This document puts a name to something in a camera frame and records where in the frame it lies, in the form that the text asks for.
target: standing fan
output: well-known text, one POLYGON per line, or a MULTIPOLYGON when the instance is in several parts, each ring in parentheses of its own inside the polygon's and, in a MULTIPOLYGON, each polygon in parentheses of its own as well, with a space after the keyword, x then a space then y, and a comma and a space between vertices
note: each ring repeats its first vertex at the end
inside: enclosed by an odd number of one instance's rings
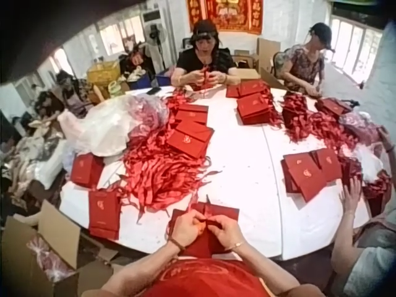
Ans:
POLYGON ((162 43, 166 40, 167 36, 165 28, 162 27, 162 24, 151 24, 145 27, 145 31, 148 35, 147 43, 149 45, 158 47, 158 51, 161 56, 162 66, 164 69, 166 69, 162 50, 162 43))

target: blue bin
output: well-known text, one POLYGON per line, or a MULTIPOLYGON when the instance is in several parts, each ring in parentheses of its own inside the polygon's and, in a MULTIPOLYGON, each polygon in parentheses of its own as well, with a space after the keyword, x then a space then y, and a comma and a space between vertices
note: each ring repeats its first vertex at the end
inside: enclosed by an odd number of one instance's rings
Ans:
POLYGON ((139 80, 135 82, 128 82, 131 90, 140 90, 141 88, 151 88, 151 81, 149 75, 146 73, 139 80))
POLYGON ((159 87, 166 87, 167 85, 171 85, 171 78, 164 75, 166 71, 168 70, 164 70, 155 76, 159 87))

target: yellow crate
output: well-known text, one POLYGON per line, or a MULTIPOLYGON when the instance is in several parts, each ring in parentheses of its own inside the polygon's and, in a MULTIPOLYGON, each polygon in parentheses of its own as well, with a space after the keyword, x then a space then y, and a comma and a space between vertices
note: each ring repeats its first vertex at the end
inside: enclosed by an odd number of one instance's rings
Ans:
POLYGON ((92 84, 108 85, 121 75, 119 61, 101 62, 93 65, 87 71, 87 79, 92 84))

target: round white table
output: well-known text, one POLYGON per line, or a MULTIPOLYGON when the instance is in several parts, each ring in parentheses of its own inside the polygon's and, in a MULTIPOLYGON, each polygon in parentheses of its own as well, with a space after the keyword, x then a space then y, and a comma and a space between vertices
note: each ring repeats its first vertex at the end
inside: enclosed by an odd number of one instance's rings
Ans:
MULTIPOLYGON (((164 87, 157 94, 163 96, 172 91, 164 87)), ((145 90, 131 91, 133 95, 145 90)), ((207 149, 212 166, 209 170, 222 171, 206 178, 211 183, 199 189, 200 201, 209 195, 211 203, 240 210, 239 224, 246 239, 267 257, 291 259, 328 245, 342 215, 338 199, 340 181, 326 187, 310 203, 285 192, 280 160, 283 155, 305 152, 323 143, 310 137, 298 144, 290 143, 281 129, 268 125, 243 126, 236 115, 236 100, 225 98, 225 88, 209 92, 210 98, 197 100, 195 104, 209 106, 207 125, 215 130, 207 149)), ((281 101, 285 91, 272 90, 275 101, 281 101)), ((105 160, 98 187, 107 187, 123 174, 121 161, 105 160)), ((191 196, 168 207, 186 209, 191 196)), ((62 189, 60 211, 84 228, 88 228, 88 192, 68 182, 62 189)), ((122 207, 118 244, 152 253, 165 243, 165 231, 169 216, 165 211, 145 213, 136 223, 138 210, 133 206, 122 207)), ((366 206, 359 205, 355 226, 369 218, 366 206)))

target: red banner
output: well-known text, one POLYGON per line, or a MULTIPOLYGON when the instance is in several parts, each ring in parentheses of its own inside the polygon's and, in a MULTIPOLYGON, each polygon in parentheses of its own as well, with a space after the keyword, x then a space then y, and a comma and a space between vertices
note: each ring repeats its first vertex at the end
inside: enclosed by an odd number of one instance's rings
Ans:
POLYGON ((206 0, 205 8, 219 31, 261 34, 263 0, 206 0))
POLYGON ((187 9, 190 20, 190 29, 192 30, 194 24, 203 19, 200 0, 187 0, 187 9))

